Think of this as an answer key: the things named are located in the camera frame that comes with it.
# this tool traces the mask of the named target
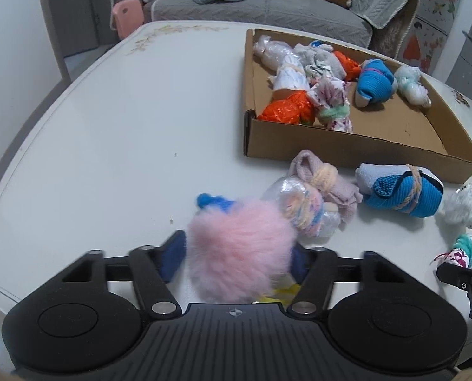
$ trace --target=wall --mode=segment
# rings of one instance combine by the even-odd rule
[[[33,126],[30,116],[65,79],[41,0],[0,0],[0,177],[27,134],[23,125]]]
[[[448,39],[446,40],[446,45],[444,46],[436,67],[431,74],[441,82],[446,82],[465,43],[465,36],[462,31],[468,32],[471,25],[472,0],[460,0],[458,12],[456,13]]]

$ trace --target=orange plastic bag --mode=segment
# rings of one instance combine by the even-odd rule
[[[308,100],[305,90],[298,90],[283,100],[275,100],[257,116],[259,120],[278,123],[314,124],[314,107]]]
[[[359,64],[353,59],[347,57],[344,53],[333,52],[333,54],[337,57],[339,62],[342,63],[342,67],[347,73],[347,76],[344,80],[346,82],[356,80],[361,74],[361,67],[359,66]]]

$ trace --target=cardboard tray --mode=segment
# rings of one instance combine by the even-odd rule
[[[244,65],[244,154],[273,160],[292,160],[309,149],[335,166],[357,168],[361,163],[412,164],[430,169],[445,182],[464,183],[472,175],[472,141],[449,106],[421,77],[428,89],[432,107],[419,110],[398,94],[383,104],[357,109],[351,105],[354,133],[326,130],[318,122],[312,127],[257,120],[272,100],[267,77],[272,74],[253,55],[253,44],[260,35],[287,42],[292,47],[308,45],[309,37],[263,29],[249,29],[245,41]],[[350,58],[362,63],[380,58],[394,73],[401,63],[338,44],[332,44]],[[353,104],[353,83],[349,100]]]

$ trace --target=pink fluffy pom-pom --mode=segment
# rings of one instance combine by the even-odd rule
[[[211,301],[236,303],[270,293],[289,270],[296,233],[273,202],[206,207],[187,227],[192,281]]]

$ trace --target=metal screw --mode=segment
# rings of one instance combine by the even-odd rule
[[[317,307],[308,301],[299,301],[292,305],[291,309],[301,315],[310,315],[317,310]]]
[[[157,302],[156,304],[153,304],[153,306],[151,307],[151,310],[160,315],[167,315],[176,311],[176,305],[173,304],[172,302],[162,301],[162,302]]]

